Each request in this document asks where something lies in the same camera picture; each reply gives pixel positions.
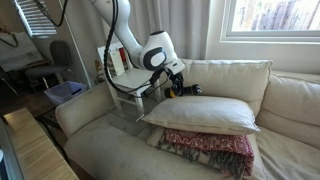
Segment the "floor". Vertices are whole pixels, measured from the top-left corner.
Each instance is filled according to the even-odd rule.
[[[38,87],[37,92],[34,93],[26,84],[19,84],[6,80],[15,88],[19,96],[16,96],[8,86],[0,81],[0,115],[3,116],[10,112],[27,107],[34,117],[37,117],[46,111],[55,107],[51,100],[44,93],[44,87]],[[62,131],[54,131],[59,144],[65,144],[67,138]],[[83,171],[76,163],[70,163],[71,168],[78,175],[80,179],[93,179],[85,171]]]

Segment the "white curtain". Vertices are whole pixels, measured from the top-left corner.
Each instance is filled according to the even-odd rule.
[[[144,45],[150,33],[169,33],[180,58],[204,59],[210,0],[130,0],[129,25]]]

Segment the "window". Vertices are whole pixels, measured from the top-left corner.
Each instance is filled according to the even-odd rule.
[[[320,43],[320,0],[228,0],[222,41]]]
[[[42,14],[33,0],[15,0],[20,17],[30,36],[57,34],[54,25]]]

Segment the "couch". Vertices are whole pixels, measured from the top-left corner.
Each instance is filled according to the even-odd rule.
[[[250,135],[257,154],[253,175],[246,179],[320,179],[320,75],[271,71],[271,64],[266,62],[255,65],[254,70],[244,68],[245,61],[199,62],[184,60],[186,84],[200,81],[203,96],[227,94],[253,109],[260,132]],[[234,63],[239,63],[237,68],[230,68]],[[263,66],[262,76],[259,68]],[[102,83],[56,109],[58,122],[68,137],[66,153],[91,176],[233,179],[146,144],[156,125],[148,124],[136,135],[111,125],[110,121],[119,117],[108,113],[112,104],[106,92],[108,85]]]

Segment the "patterned blanket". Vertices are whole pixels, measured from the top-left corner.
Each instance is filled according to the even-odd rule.
[[[254,153],[246,135],[220,135],[166,129],[157,148],[221,169],[235,179],[250,176]]]

